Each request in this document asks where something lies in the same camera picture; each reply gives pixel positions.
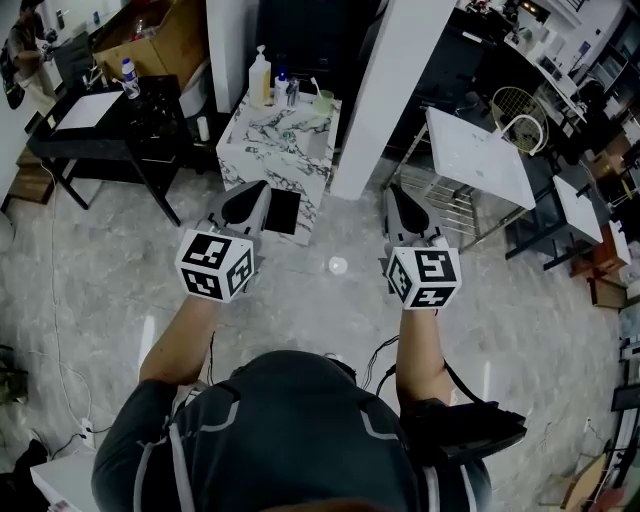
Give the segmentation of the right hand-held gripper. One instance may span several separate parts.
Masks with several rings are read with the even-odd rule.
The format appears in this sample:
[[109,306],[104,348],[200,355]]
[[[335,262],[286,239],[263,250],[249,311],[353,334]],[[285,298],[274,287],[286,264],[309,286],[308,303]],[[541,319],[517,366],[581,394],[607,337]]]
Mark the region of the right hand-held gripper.
[[437,210],[398,184],[389,185],[383,199],[383,275],[391,292],[405,310],[446,307],[461,287],[461,266]]

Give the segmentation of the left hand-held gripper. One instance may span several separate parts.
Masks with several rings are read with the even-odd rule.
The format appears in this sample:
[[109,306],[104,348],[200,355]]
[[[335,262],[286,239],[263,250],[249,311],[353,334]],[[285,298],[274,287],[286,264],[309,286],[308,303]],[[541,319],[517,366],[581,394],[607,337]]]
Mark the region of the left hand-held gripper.
[[175,268],[190,295],[229,303],[259,267],[257,252],[271,201],[265,180],[238,185],[217,195],[208,217],[189,229]]

